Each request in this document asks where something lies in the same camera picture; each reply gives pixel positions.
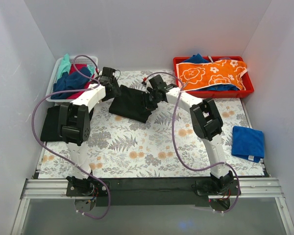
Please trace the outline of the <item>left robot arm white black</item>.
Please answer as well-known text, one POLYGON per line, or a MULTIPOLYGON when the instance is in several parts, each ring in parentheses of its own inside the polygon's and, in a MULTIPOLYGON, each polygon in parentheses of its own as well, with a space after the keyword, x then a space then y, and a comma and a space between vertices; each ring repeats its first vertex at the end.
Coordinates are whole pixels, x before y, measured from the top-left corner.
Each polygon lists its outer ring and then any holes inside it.
POLYGON ((92 172, 87 158, 87 143, 91 132, 90 112, 101 101, 115 98, 121 94, 116 70, 104 67, 97 77, 100 84, 90 84, 78 98, 62 103, 59 109, 58 132, 69 151, 69 160, 73 162, 74 172, 67 180, 82 195, 91 195, 95 185, 88 180, 92 172))

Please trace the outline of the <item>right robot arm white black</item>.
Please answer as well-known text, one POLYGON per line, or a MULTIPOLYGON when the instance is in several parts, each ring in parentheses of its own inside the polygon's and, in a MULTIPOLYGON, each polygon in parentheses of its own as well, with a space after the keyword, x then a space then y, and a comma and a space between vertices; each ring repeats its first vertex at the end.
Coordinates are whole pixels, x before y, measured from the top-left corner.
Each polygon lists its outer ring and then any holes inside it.
POLYGON ((207 187, 216 194, 230 191, 234 182, 233 171, 226 162, 221 143, 223 121, 213 99, 202 99, 183 91, 183 86, 167 84, 161 77, 161 72, 156 72, 143 79, 146 87, 144 105, 148 110, 155 110, 158 103, 166 102, 174 105, 171 134, 173 147, 181 164, 188 170, 201 172, 210 170, 210 181, 207 187), (194 133, 203 141, 210 165, 202 169, 187 166, 181 159, 175 142, 174 121, 177 108, 188 112, 191 116, 194 133))

